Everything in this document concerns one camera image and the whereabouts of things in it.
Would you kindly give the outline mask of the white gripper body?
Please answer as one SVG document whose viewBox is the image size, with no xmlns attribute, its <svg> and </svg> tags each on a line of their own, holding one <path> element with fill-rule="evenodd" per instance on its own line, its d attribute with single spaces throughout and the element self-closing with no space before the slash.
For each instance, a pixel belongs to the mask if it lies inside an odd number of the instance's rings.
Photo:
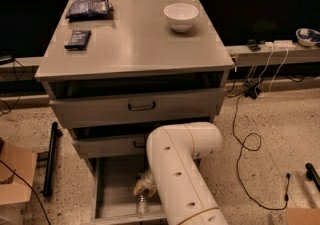
<svg viewBox="0 0 320 225">
<path fill-rule="evenodd" d="M 141 176 L 141 183 L 145 189 L 155 189 L 155 180 L 150 169 L 147 169 Z"/>
</svg>

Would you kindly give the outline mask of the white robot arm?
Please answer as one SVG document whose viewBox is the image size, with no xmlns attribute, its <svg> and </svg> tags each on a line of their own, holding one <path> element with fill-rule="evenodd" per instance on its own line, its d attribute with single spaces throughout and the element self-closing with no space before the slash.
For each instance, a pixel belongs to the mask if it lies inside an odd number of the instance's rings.
<svg viewBox="0 0 320 225">
<path fill-rule="evenodd" d="M 209 122 L 155 129 L 146 142 L 149 168 L 134 193 L 157 194 L 169 225 L 228 225 L 194 163 L 221 147 L 221 132 Z"/>
</svg>

